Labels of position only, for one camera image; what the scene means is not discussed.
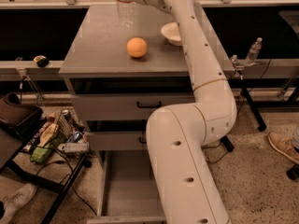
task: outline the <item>person's foot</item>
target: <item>person's foot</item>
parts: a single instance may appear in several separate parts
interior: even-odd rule
[[[279,153],[286,156],[289,160],[299,164],[299,153],[295,150],[291,138],[283,138],[277,133],[269,133],[268,140],[270,145]]]
[[[8,224],[16,212],[32,200],[36,190],[37,186],[28,183],[18,189],[12,197],[3,200],[4,214],[0,219],[0,224]]]

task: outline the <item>drawer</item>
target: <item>drawer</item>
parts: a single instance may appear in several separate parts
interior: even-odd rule
[[[141,131],[86,132],[86,135],[93,151],[147,149],[145,133]]]
[[[161,106],[192,102],[192,93],[72,96],[73,106],[82,120],[148,119]]]

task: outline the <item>white robotic arm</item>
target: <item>white robotic arm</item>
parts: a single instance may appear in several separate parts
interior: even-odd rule
[[[182,40],[195,103],[157,109],[148,120],[149,157],[168,224],[230,223],[201,146],[235,124],[235,98],[193,0],[134,0],[171,13]]]

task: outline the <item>white bowl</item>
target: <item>white bowl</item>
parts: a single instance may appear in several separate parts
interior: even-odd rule
[[[168,39],[169,43],[175,46],[181,46],[181,38],[176,22],[170,22],[161,28],[161,34]]]

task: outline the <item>concrete floor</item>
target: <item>concrete floor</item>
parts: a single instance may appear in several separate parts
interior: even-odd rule
[[[62,107],[45,106],[45,115],[61,111]],[[299,120],[299,113],[262,112],[267,129],[258,131],[258,123],[246,103],[241,107],[234,128],[228,137],[235,146],[233,152],[226,154],[220,161],[209,164],[224,205],[233,223],[298,223],[298,183],[286,176],[293,164],[270,147],[266,139],[270,131],[292,135]],[[217,161],[226,149],[223,146],[205,149],[206,159]],[[60,157],[53,154],[47,161],[56,161]],[[98,159],[91,155],[93,166],[83,168],[74,188],[94,210],[98,207],[98,194],[102,168]],[[31,163],[29,155],[21,153],[15,158],[24,170],[33,174],[41,165]],[[45,168],[40,175],[54,181],[61,181],[69,169],[66,165],[53,164]],[[0,199],[14,193],[23,182],[10,170],[0,175]],[[13,218],[12,223],[41,223],[56,197],[45,189],[38,189],[36,196]],[[93,211],[82,202],[71,189],[66,195],[51,223],[86,223],[94,219]]]

